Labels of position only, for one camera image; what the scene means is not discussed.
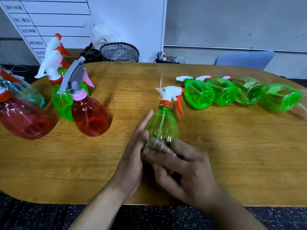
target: pink trigger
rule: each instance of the pink trigger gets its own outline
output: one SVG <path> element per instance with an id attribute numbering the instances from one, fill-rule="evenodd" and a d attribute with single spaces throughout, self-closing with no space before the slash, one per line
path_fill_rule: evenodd
<path id="1" fill-rule="evenodd" d="M 87 72 L 86 72 L 86 69 L 85 69 L 85 71 L 84 71 L 82 81 L 84 81 L 87 85 L 89 85 L 89 86 L 91 86 L 91 87 L 94 87 L 93 83 L 90 81 L 90 78 L 88 77 L 88 74 L 87 74 Z"/>

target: pink bottle collar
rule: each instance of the pink bottle collar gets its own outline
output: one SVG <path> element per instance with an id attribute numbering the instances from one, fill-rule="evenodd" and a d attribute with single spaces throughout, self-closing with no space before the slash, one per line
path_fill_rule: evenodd
<path id="1" fill-rule="evenodd" d="M 83 89 L 80 93 L 78 94 L 71 94 L 71 97 L 75 101 L 81 101 L 82 99 L 85 99 L 87 96 L 87 92 L 85 89 Z"/>

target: person's right hand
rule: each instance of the person's right hand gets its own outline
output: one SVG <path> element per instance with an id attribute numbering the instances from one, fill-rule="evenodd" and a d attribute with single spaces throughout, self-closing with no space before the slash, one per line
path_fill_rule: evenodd
<path id="1" fill-rule="evenodd" d="M 178 139 L 172 141 L 170 147 L 180 158 L 144 149 L 156 182 L 186 204 L 205 213 L 210 212 L 222 191 L 213 177 L 207 152 L 201 152 Z M 181 174 L 180 184 L 167 174 L 164 167 Z"/>

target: forearm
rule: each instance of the forearm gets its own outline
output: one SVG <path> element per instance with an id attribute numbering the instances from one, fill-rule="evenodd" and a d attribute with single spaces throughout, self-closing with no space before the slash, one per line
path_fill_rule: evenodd
<path id="1" fill-rule="evenodd" d="M 77 217 L 69 230 L 110 229 L 125 198 L 125 195 L 112 187 L 111 183 L 106 184 Z"/>
<path id="2" fill-rule="evenodd" d="M 267 230 L 248 210 L 225 191 L 221 191 L 210 216 L 222 230 Z"/>

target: hand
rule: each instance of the hand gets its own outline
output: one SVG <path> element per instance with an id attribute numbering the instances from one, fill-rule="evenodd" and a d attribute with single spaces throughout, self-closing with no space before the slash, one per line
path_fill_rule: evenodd
<path id="1" fill-rule="evenodd" d="M 115 174 L 110 180 L 111 185 L 119 189 L 125 196 L 124 198 L 132 195 L 140 185 L 142 178 L 141 150 L 148 142 L 148 132 L 144 131 L 144 127 L 152 115 L 151 110 L 136 127 Z"/>
<path id="2" fill-rule="evenodd" d="M 177 156 L 144 149 L 156 182 L 175 198 L 205 213 L 210 212 L 222 192 L 213 177 L 207 152 L 200 152 L 178 139 L 172 141 L 170 147 Z M 165 168 L 179 173 L 180 183 L 169 176 Z"/>

